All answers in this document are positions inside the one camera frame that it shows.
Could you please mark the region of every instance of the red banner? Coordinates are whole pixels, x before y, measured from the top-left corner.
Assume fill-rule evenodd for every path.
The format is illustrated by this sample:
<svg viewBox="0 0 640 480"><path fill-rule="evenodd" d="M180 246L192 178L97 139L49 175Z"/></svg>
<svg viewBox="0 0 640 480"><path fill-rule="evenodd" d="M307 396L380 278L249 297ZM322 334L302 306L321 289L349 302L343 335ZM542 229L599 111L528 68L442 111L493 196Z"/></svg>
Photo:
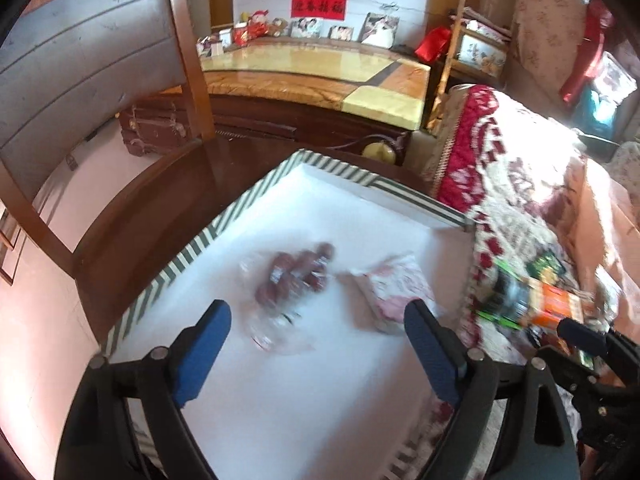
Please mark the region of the red banner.
<svg viewBox="0 0 640 480"><path fill-rule="evenodd" d="M347 0L291 0L292 18L344 20Z"/></svg>

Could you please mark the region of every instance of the orange box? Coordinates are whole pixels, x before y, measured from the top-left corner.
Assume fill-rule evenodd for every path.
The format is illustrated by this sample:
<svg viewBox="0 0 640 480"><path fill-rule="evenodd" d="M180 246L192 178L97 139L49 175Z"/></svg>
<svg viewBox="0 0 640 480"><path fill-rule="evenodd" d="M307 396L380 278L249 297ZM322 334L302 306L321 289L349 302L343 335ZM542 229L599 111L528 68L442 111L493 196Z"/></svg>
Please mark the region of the orange box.
<svg viewBox="0 0 640 480"><path fill-rule="evenodd" d="M529 322L555 330L565 317L584 322L580 298L555 286L529 278Z"/></svg>

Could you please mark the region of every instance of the photo frame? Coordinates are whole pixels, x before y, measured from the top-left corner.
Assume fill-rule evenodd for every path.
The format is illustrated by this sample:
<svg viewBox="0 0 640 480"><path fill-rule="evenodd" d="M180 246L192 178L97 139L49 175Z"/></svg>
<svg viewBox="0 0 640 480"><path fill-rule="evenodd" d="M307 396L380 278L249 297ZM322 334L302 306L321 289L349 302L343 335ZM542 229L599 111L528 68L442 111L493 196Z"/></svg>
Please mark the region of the photo frame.
<svg viewBox="0 0 640 480"><path fill-rule="evenodd" d="M336 25L329 31L330 40L351 41L353 39L353 27Z"/></svg>
<svg viewBox="0 0 640 480"><path fill-rule="evenodd" d="M292 38L319 38L322 31L322 18L299 18L291 22Z"/></svg>
<svg viewBox="0 0 640 480"><path fill-rule="evenodd" d="M400 18L370 12L362 27L362 44L391 48L396 39Z"/></svg>

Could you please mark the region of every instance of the stuffed toy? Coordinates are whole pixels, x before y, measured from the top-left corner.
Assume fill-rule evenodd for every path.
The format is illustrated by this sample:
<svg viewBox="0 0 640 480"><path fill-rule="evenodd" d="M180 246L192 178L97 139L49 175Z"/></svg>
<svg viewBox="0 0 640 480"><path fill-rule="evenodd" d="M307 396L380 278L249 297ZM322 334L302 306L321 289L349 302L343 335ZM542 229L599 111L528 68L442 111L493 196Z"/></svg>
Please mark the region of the stuffed toy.
<svg viewBox="0 0 640 480"><path fill-rule="evenodd" d="M279 36L286 36L286 30L289 26L287 20L283 20L282 18L275 18L270 24L269 29L267 30L267 36L272 36L277 38Z"/></svg>
<svg viewBox="0 0 640 480"><path fill-rule="evenodd" d="M256 10L249 18L249 37L254 40L264 36L268 31L268 10Z"/></svg>

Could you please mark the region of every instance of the yellow object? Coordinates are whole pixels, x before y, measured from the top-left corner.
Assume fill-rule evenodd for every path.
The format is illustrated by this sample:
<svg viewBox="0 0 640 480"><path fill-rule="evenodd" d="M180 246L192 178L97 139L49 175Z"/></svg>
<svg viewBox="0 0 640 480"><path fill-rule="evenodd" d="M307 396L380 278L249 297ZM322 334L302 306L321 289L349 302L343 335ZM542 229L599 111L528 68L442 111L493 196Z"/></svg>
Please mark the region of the yellow object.
<svg viewBox="0 0 640 480"><path fill-rule="evenodd" d="M343 112L407 130L420 127L423 108L424 101L420 99L375 86L361 86L342 102Z"/></svg>
<svg viewBox="0 0 640 480"><path fill-rule="evenodd" d="M379 160L386 164L396 163L396 154L394 153L394 150L384 142L372 142L371 144L368 144L365 146L364 150L362 150L362 156L371 158L372 160Z"/></svg>
<svg viewBox="0 0 640 480"><path fill-rule="evenodd" d="M267 70L292 74L315 75L364 83L392 60L354 50L338 50L322 46L252 44L243 50L227 52L224 56L201 61L202 69L210 70Z"/></svg>

